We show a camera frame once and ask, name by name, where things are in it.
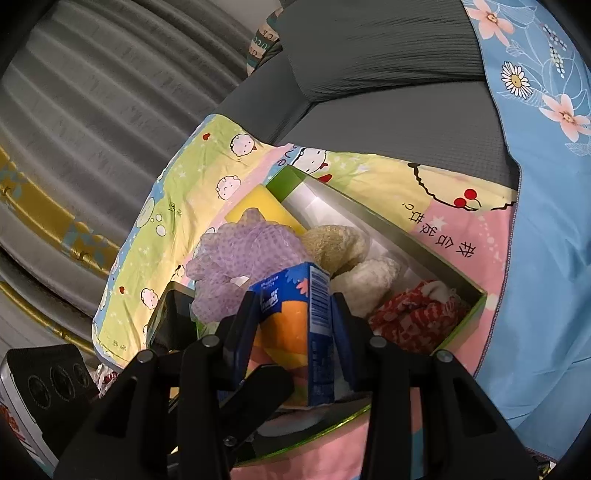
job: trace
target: silver bolt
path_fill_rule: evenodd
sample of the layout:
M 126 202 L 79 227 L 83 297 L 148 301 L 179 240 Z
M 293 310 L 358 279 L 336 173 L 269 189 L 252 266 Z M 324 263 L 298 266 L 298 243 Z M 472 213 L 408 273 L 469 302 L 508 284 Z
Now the silver bolt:
M 439 350 L 436 353 L 437 360 L 443 362 L 444 364 L 448 364 L 453 360 L 453 355 L 448 352 L 447 350 Z
M 141 364 L 147 364 L 154 358 L 154 352 L 152 350 L 142 350 L 138 353 L 138 362 Z
M 388 341 L 384 337 L 375 335 L 371 338 L 369 344 L 374 348 L 384 348 L 388 344 Z
M 210 347 L 210 348 L 213 346 L 217 346 L 217 344 L 219 342 L 220 342 L 220 339 L 216 335 L 206 335 L 205 337 L 203 337 L 201 339 L 201 343 L 204 344 L 204 346 Z
M 226 438 L 224 438 L 223 440 L 223 444 L 228 447 L 228 448 L 232 448 L 235 447 L 236 444 L 238 443 L 238 440 L 236 440 L 236 437 L 233 437 L 232 435 L 228 435 Z

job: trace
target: circular lens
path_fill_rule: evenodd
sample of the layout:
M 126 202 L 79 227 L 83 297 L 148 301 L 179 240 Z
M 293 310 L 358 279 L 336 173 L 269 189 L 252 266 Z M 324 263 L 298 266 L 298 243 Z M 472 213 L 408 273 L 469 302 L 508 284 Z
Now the circular lens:
M 74 399 L 76 392 L 74 391 L 74 385 L 72 380 L 62 367 L 51 367 L 49 370 L 49 376 L 53 388 L 56 389 L 57 394 L 66 401 Z
M 86 369 L 81 367 L 79 364 L 74 364 L 74 378 L 83 387 L 88 387 L 88 375 Z
M 45 383 L 39 377 L 32 375 L 29 377 L 28 386 L 35 403 L 45 410 L 48 409 L 51 404 L 51 397 Z

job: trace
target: purple polka dot fabric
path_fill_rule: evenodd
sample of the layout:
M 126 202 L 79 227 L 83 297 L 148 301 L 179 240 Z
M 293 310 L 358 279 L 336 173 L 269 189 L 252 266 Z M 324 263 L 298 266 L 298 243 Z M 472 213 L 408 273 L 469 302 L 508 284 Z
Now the purple polka dot fabric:
M 313 261 L 294 231 L 267 222 L 249 208 L 238 223 L 226 223 L 216 233 L 204 233 L 186 274 L 195 280 L 191 305 L 200 322 L 219 322 L 234 315 L 250 285 L 285 268 Z M 242 286 L 231 279 L 248 277 Z

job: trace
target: crumpled red fabric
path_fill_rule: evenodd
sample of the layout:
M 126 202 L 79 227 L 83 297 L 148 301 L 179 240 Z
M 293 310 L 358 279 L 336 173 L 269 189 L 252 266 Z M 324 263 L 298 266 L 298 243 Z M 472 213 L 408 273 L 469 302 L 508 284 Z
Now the crumpled red fabric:
M 431 354 L 467 313 L 467 305 L 454 292 L 437 284 L 422 281 L 384 303 L 368 320 L 374 334 L 403 350 Z M 433 294 L 435 288 L 439 294 Z M 442 289 L 445 302 L 433 298 L 440 298 Z

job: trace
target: blue floral cloth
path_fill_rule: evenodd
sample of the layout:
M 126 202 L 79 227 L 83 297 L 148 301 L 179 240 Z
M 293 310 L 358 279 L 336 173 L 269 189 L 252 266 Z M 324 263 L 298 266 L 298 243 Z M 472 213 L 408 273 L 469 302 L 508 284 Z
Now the blue floral cloth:
M 526 446 L 559 459 L 591 412 L 591 75 L 537 1 L 463 3 L 521 170 L 477 380 Z

